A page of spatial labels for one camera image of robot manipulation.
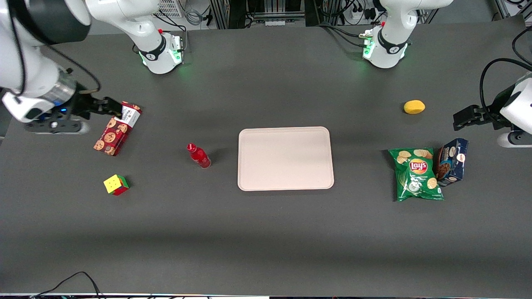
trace label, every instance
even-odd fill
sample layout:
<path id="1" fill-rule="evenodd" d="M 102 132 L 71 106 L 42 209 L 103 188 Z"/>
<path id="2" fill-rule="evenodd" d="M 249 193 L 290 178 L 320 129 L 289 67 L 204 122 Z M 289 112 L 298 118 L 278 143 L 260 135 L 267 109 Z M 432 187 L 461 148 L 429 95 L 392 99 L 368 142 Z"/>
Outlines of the label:
<path id="1" fill-rule="evenodd" d="M 207 168 L 211 166 L 211 160 L 209 160 L 208 157 L 203 158 L 200 162 L 198 162 L 201 168 Z"/>
<path id="2" fill-rule="evenodd" d="M 133 127 L 138 120 L 140 113 L 130 107 L 122 106 L 122 119 L 116 118 L 130 127 Z"/>
<path id="3" fill-rule="evenodd" d="M 412 159 L 409 165 L 410 165 L 410 170 L 412 170 L 412 172 L 418 175 L 424 174 L 425 172 L 427 172 L 427 169 L 428 169 L 427 162 L 421 159 Z"/>
<path id="4" fill-rule="evenodd" d="M 465 162 L 466 161 L 466 155 L 464 154 L 458 154 L 458 156 L 456 156 L 456 159 L 460 162 Z"/>

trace cable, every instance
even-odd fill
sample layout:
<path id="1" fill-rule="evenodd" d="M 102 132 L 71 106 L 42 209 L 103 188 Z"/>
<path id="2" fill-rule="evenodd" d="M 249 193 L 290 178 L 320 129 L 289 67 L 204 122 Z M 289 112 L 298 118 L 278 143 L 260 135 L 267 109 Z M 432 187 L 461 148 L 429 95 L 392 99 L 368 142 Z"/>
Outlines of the cable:
<path id="1" fill-rule="evenodd" d="M 155 16 L 156 18 L 158 18 L 159 20 L 161 20 L 161 22 L 164 22 L 164 23 L 166 23 L 166 24 L 168 24 L 168 25 L 170 25 L 170 26 L 176 26 L 176 27 L 178 27 L 179 29 L 181 29 L 181 31 L 183 31 L 183 32 L 187 31 L 187 28 L 186 28 L 185 26 L 183 26 L 183 25 L 177 25 L 177 23 L 175 23 L 170 17 L 168 17 L 168 16 L 167 16 L 166 14 L 164 14 L 162 11 L 161 11 L 161 13 L 163 14 L 163 16 L 167 17 L 172 23 L 170 23 L 170 22 L 168 22 L 168 21 L 166 21 L 166 20 L 161 19 L 161 17 L 158 16 L 158 15 L 156 15 L 156 14 L 154 14 L 154 16 Z"/>
<path id="2" fill-rule="evenodd" d="M 493 122 L 493 123 L 498 123 L 500 126 L 504 127 L 498 120 L 496 120 L 491 114 L 490 112 L 488 111 L 488 108 L 486 106 L 486 102 L 484 100 L 484 77 L 486 77 L 486 72 L 488 71 L 489 67 L 491 67 L 494 63 L 496 62 L 499 62 L 499 61 L 504 61 L 504 62 L 510 62 L 510 63 L 513 63 L 515 65 L 518 65 L 524 69 L 527 69 L 528 71 L 532 72 L 532 66 L 531 65 L 527 65 L 525 63 L 522 63 L 518 60 L 515 60 L 515 59 L 510 59 L 510 58 L 497 58 L 497 59 L 494 59 L 492 61 L 490 61 L 485 67 L 484 67 L 484 70 L 482 71 L 482 74 L 480 75 L 480 104 L 482 105 L 482 108 L 484 109 L 484 111 L 486 111 L 486 114 L 488 115 L 489 119 Z"/>
<path id="3" fill-rule="evenodd" d="M 519 5 L 519 4 L 523 3 L 525 0 L 517 0 L 517 1 L 506 0 L 506 1 L 511 3 L 511 4 Z"/>
<path id="4" fill-rule="evenodd" d="M 387 15 L 388 13 L 387 13 L 386 11 L 381 12 L 381 13 L 379 14 L 379 16 L 376 17 L 376 18 L 373 20 L 373 22 L 371 22 L 371 24 L 372 24 L 372 25 L 374 25 L 374 24 L 378 24 L 378 23 L 380 24 L 379 19 L 380 19 L 380 17 L 381 17 L 383 14 L 386 14 L 386 15 Z"/>
<path id="5" fill-rule="evenodd" d="M 365 7 L 366 7 L 366 0 L 362 0 L 362 1 L 364 2 L 364 9 L 362 9 L 362 14 L 360 15 L 360 19 L 355 25 L 358 25 L 360 23 L 360 21 L 362 21 L 362 17 L 364 16 L 364 11 L 365 11 Z"/>
<path id="6" fill-rule="evenodd" d="M 70 61 L 71 63 L 73 63 L 75 66 L 79 67 L 83 72 L 85 72 L 87 75 L 89 75 L 89 77 L 96 83 L 96 88 L 81 90 L 81 91 L 78 92 L 78 94 L 80 94 L 80 95 L 93 94 L 93 93 L 97 93 L 98 91 L 100 91 L 100 89 L 102 89 L 102 84 L 100 83 L 98 78 L 93 73 L 91 73 L 89 70 L 87 70 L 83 65 L 79 64 L 77 61 L 75 61 L 74 59 L 68 57 L 66 54 L 64 54 L 63 52 L 59 51 L 58 49 L 52 47 L 48 43 L 45 43 L 44 45 L 46 47 L 48 47 L 50 50 L 52 50 L 53 52 L 55 52 L 57 55 L 63 57 L 64 59 L 66 59 L 66 60 Z"/>
<path id="7" fill-rule="evenodd" d="M 325 25 L 325 24 L 320 24 L 320 25 L 316 25 L 316 27 L 322 27 L 322 28 L 326 28 L 326 29 L 331 29 L 332 31 L 331 32 L 334 32 L 336 33 L 339 37 L 341 37 L 343 40 L 345 40 L 346 42 L 350 43 L 351 45 L 353 46 L 357 46 L 357 47 L 361 47 L 361 48 L 365 48 L 364 45 L 362 44 L 356 44 L 350 40 L 348 40 L 343 34 L 342 34 L 342 31 L 341 29 L 339 28 L 336 28 L 334 26 L 331 26 L 331 25 Z"/>
<path id="8" fill-rule="evenodd" d="M 360 1 L 359 1 L 359 0 L 355 0 L 355 1 L 359 4 L 359 7 L 362 8 L 362 4 L 360 4 Z M 352 24 L 351 22 L 349 22 L 349 21 L 347 20 L 347 18 L 345 18 L 344 21 L 346 21 L 349 25 L 356 25 L 356 24 Z"/>
<path id="9" fill-rule="evenodd" d="M 17 49 L 19 51 L 20 61 L 21 61 L 21 64 L 22 64 L 22 86 L 21 86 L 20 92 L 15 95 L 15 96 L 20 96 L 26 91 L 26 64 L 24 62 L 24 57 L 22 55 L 22 47 L 20 45 L 19 36 L 18 36 L 18 34 L 16 32 L 15 22 L 13 20 L 14 15 L 13 15 L 13 11 L 12 11 L 11 6 L 9 6 L 9 9 L 10 9 L 10 15 L 11 15 L 11 25 L 13 26 L 13 33 L 15 35 L 15 43 L 17 45 Z M 48 47 L 50 50 L 55 52 L 57 55 L 63 57 L 64 59 L 66 59 L 66 60 L 70 61 L 71 63 L 73 63 L 75 66 L 79 67 L 84 73 L 89 75 L 89 77 L 96 83 L 96 88 L 95 89 L 81 90 L 81 91 L 78 92 L 79 94 L 82 94 L 82 95 L 84 95 L 84 94 L 92 94 L 92 93 L 96 93 L 96 92 L 100 91 L 100 89 L 102 89 L 102 84 L 100 83 L 98 78 L 93 73 L 91 73 L 88 69 L 86 69 L 83 65 L 79 64 L 77 61 L 75 61 L 74 59 L 70 58 L 69 56 L 67 56 L 63 52 L 59 51 L 58 49 L 52 47 L 46 41 L 40 40 L 39 38 L 37 38 L 37 39 L 41 43 L 43 43 L 46 47 Z"/>
<path id="10" fill-rule="evenodd" d="M 350 36 L 350 37 L 356 37 L 356 38 L 358 38 L 358 36 L 359 36 L 358 34 L 349 33 L 349 32 L 347 32 L 347 31 L 345 31 L 345 30 L 343 30 L 343 29 L 340 29 L 340 28 L 338 28 L 338 27 L 335 27 L 335 26 L 333 26 L 333 25 L 331 25 L 331 24 L 329 24 L 329 23 L 327 23 L 327 22 L 323 22 L 323 23 L 321 23 L 321 24 L 319 24 L 319 25 L 316 25 L 316 26 L 317 26 L 317 27 L 324 27 L 324 28 L 329 28 L 329 29 L 332 29 L 332 30 L 336 30 L 336 31 L 338 31 L 338 32 L 340 32 L 340 33 L 342 33 L 342 34 L 344 34 L 344 35 Z"/>
<path id="11" fill-rule="evenodd" d="M 255 4 L 255 10 L 253 11 L 253 15 L 250 17 L 250 23 L 246 25 L 246 21 L 244 21 L 244 28 L 251 27 L 251 24 L 253 23 L 253 20 L 255 20 L 255 15 L 257 14 L 257 7 L 259 7 L 258 2 Z"/>
<path id="12" fill-rule="evenodd" d="M 523 36 L 525 33 L 527 33 L 528 31 L 531 31 L 532 30 L 532 26 L 528 27 L 527 29 L 521 31 L 520 34 L 518 34 L 512 41 L 512 50 L 513 52 L 517 55 L 517 57 L 521 58 L 521 60 L 523 60 L 524 62 L 528 63 L 529 65 L 532 65 L 532 62 L 528 59 L 526 59 L 523 55 L 521 55 L 521 53 L 519 53 L 516 49 L 516 42 L 517 40 Z"/>
<path id="13" fill-rule="evenodd" d="M 16 31 L 15 15 L 14 15 L 14 12 L 13 12 L 13 7 L 11 5 L 9 5 L 9 3 L 8 3 L 7 7 L 9 8 L 9 15 L 11 16 L 11 27 L 13 28 L 13 35 L 14 35 L 14 38 L 15 38 L 16 49 L 19 52 L 19 60 L 20 60 L 21 68 L 22 68 L 22 84 L 20 86 L 20 92 L 15 93 L 15 92 L 13 92 L 13 90 L 11 90 L 13 95 L 15 97 L 18 97 L 18 96 L 22 95 L 26 91 L 26 63 L 24 61 L 24 55 L 22 54 L 22 46 L 20 45 L 19 35 L 18 35 L 17 31 Z"/>
<path id="14" fill-rule="evenodd" d="M 190 7 L 190 10 L 187 11 L 183 7 L 183 4 L 181 4 L 181 0 L 177 0 L 177 2 L 179 3 L 179 6 L 181 6 L 181 8 L 183 9 L 183 12 L 185 13 L 185 19 L 188 21 L 188 23 L 192 26 L 201 26 L 201 23 L 203 22 L 203 15 L 207 12 L 209 7 L 207 7 L 207 9 L 203 13 L 200 13 L 199 11 L 193 9 L 192 6 Z"/>
<path id="15" fill-rule="evenodd" d="M 323 10 L 323 3 L 321 4 L 321 7 L 320 7 L 320 12 L 324 15 L 324 16 L 328 16 L 329 18 L 332 18 L 332 17 L 335 17 L 335 16 L 340 16 L 341 14 L 343 14 L 347 9 L 349 9 L 349 7 L 351 7 L 351 5 L 353 5 L 353 3 L 355 2 L 355 0 L 346 0 L 345 2 L 345 7 L 341 10 L 339 10 L 338 12 L 335 12 L 335 13 L 327 13 Z"/>
<path id="16" fill-rule="evenodd" d="M 79 272 L 76 272 L 76 273 L 72 274 L 71 276 L 68 276 L 67 278 L 61 280 L 61 282 L 58 285 L 56 285 L 54 288 L 46 290 L 46 291 L 44 291 L 42 293 L 39 293 L 37 295 L 30 296 L 29 299 L 33 299 L 35 297 L 39 297 L 40 295 L 55 291 L 55 289 L 59 288 L 65 281 L 69 280 L 70 278 L 72 278 L 72 277 L 74 277 L 74 276 L 76 276 L 76 275 L 78 275 L 80 273 L 84 274 L 85 276 L 87 276 L 88 279 L 90 279 L 90 282 L 93 284 L 94 291 L 96 292 L 96 297 L 98 297 L 98 299 L 101 299 L 101 297 L 100 297 L 100 294 L 101 294 L 105 298 L 105 295 L 102 292 L 100 292 L 100 289 L 98 288 L 98 286 L 96 285 L 96 283 L 94 282 L 92 277 L 89 274 L 87 274 L 87 272 L 85 272 L 85 271 L 79 271 Z"/>
<path id="17" fill-rule="evenodd" d="M 156 15 L 156 14 L 154 14 L 154 16 L 156 16 L 159 20 L 165 22 L 165 23 L 168 24 L 168 25 L 178 27 L 179 29 L 181 29 L 181 30 L 185 33 L 185 46 L 183 47 L 183 51 L 186 50 L 187 47 L 188 47 L 188 30 L 187 30 L 187 28 L 186 28 L 185 26 L 183 26 L 183 25 L 177 25 L 177 23 L 175 23 L 174 20 L 172 20 L 172 19 L 171 19 L 167 14 L 165 14 L 162 10 L 159 10 L 159 12 L 160 12 L 163 16 L 167 17 L 167 19 L 170 20 L 172 23 L 166 22 L 165 20 L 161 19 L 161 17 L 158 16 L 158 15 Z"/>

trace table surface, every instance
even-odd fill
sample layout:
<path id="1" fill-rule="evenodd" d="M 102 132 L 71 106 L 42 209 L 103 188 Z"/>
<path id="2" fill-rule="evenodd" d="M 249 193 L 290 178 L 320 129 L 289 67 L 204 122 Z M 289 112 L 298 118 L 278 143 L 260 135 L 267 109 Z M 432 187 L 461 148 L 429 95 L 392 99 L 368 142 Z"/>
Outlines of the table surface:
<path id="1" fill-rule="evenodd" d="M 389 70 L 322 28 L 194 31 L 186 64 L 162 76 L 126 35 L 61 45 L 100 78 L 99 96 L 144 113 L 117 157 L 92 149 L 108 117 L 82 136 L 11 123 L 0 147 L 0 292 L 40 292 L 84 270 L 103 292 L 531 297 L 530 150 L 499 147 L 490 126 L 452 127 L 453 113 L 479 103 L 483 67 L 514 57 L 523 28 L 520 18 L 418 26 Z M 486 96 L 523 73 L 495 65 Z M 402 113 L 414 98 L 427 109 Z M 292 126 L 329 129 L 334 186 L 239 190 L 239 132 Z M 470 140 L 467 169 L 446 200 L 393 202 L 386 150 L 456 137 Z M 190 160 L 190 142 L 210 154 L 209 169 Z M 119 197 L 102 183 L 115 173 L 131 184 Z M 82 278 L 61 289 L 90 290 Z"/>

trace power strip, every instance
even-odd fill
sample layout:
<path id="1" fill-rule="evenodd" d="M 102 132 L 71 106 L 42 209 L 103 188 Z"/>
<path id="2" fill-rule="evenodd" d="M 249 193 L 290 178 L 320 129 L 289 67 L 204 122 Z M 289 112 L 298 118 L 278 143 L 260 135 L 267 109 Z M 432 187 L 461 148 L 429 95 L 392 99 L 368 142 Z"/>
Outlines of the power strip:
<path id="1" fill-rule="evenodd" d="M 351 19 L 353 21 L 358 21 L 360 20 L 360 17 L 364 18 L 364 11 L 362 12 L 358 12 L 358 11 L 353 11 L 351 10 Z"/>

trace rubik's cube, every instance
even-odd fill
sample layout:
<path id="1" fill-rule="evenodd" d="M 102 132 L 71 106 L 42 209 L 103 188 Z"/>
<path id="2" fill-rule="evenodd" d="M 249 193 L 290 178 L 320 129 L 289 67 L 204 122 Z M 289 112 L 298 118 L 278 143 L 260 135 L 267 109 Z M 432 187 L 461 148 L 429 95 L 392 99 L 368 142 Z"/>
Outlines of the rubik's cube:
<path id="1" fill-rule="evenodd" d="M 129 189 L 126 179 L 119 175 L 113 175 L 109 179 L 103 181 L 107 193 L 112 195 L 120 195 Z"/>

